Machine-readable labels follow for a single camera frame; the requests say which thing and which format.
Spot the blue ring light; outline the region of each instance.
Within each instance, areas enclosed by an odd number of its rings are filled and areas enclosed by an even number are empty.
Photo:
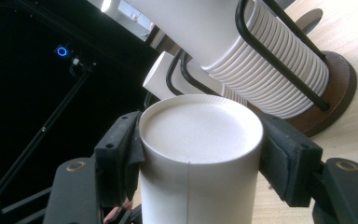
[[[65,57],[68,54],[68,50],[64,47],[59,47],[59,48],[57,48],[57,53],[61,57]]]

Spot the stack of paper cups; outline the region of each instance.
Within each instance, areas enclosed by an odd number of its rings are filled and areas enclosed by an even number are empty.
[[[153,95],[157,96],[160,100],[175,96],[166,84],[166,76],[172,60],[173,56],[170,53],[162,52],[153,64],[144,81],[144,88],[153,93]],[[230,88],[224,86],[218,80],[210,77],[200,68],[198,63],[194,62],[194,60],[189,63],[187,70],[193,78],[210,88],[212,91],[215,91],[221,96],[236,101],[242,105],[246,105],[246,100],[243,97],[239,96]],[[180,61],[173,71],[172,84],[183,94],[203,94],[202,91],[185,80],[180,69]]]
[[[144,224],[251,223],[263,128],[223,97],[176,96],[139,123]]]
[[[187,51],[210,76],[266,113],[283,119],[313,105],[301,91],[238,34],[238,1],[149,0],[134,3]],[[259,0],[245,9],[250,32],[318,95],[327,86],[326,65]]]

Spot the light wood tabletop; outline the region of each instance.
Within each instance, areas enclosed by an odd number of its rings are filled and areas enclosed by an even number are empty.
[[[315,8],[323,16],[308,37],[320,50],[338,53],[353,66],[357,89],[345,113],[311,140],[324,149],[323,161],[338,157],[358,162],[358,0],[296,0],[285,11],[297,21]],[[254,224],[313,223],[313,202],[308,208],[290,208],[269,188],[264,176],[259,175],[257,181]],[[140,203],[139,191],[134,203]]]

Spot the brass screw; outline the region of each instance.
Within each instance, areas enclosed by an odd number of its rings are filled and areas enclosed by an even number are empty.
[[[78,171],[78,170],[82,169],[85,166],[86,166],[85,162],[77,161],[77,162],[74,162],[74,163],[68,165],[66,167],[66,170],[69,171],[69,172],[75,172],[75,171]]]
[[[340,169],[342,169],[344,171],[348,171],[348,172],[358,171],[357,165],[355,165],[351,162],[348,162],[348,161],[338,161],[338,162],[336,162],[336,166],[339,167]]]

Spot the upside-down paper cup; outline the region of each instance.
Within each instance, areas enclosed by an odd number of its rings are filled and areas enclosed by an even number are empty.
[[[263,127],[250,109],[176,96],[150,106],[139,132],[144,224],[252,222]]]

